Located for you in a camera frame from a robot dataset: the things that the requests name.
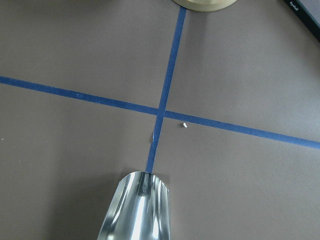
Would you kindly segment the round wooden stand base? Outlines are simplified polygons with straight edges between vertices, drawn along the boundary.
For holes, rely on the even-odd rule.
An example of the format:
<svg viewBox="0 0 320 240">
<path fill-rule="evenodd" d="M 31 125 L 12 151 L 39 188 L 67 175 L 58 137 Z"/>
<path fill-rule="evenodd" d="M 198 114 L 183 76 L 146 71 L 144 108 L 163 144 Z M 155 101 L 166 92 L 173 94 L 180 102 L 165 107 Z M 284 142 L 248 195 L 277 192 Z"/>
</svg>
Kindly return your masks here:
<svg viewBox="0 0 320 240">
<path fill-rule="evenodd" d="M 227 8 L 237 0 L 173 0 L 188 10 L 197 12 L 213 12 Z"/>
</svg>

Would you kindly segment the steel ice scoop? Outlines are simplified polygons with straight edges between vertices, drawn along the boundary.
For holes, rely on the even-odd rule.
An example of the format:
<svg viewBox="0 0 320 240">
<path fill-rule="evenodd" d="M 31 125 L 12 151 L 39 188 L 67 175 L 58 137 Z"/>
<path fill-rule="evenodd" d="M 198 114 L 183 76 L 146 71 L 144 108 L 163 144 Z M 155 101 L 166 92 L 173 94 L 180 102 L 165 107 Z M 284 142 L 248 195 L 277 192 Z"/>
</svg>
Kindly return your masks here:
<svg viewBox="0 0 320 240">
<path fill-rule="evenodd" d="M 156 175 L 135 171 L 121 179 L 98 240 L 169 240 L 170 192 Z"/>
</svg>

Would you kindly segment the black box with lettering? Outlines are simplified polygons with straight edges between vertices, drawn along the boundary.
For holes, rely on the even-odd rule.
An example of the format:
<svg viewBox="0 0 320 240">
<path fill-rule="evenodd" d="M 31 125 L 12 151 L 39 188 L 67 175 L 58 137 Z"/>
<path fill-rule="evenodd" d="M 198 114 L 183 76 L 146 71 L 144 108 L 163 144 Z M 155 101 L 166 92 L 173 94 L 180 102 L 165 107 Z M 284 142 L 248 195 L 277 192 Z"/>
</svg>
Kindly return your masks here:
<svg viewBox="0 0 320 240">
<path fill-rule="evenodd" d="M 298 19 L 320 41 L 320 1 L 319 0 L 284 0 Z"/>
</svg>

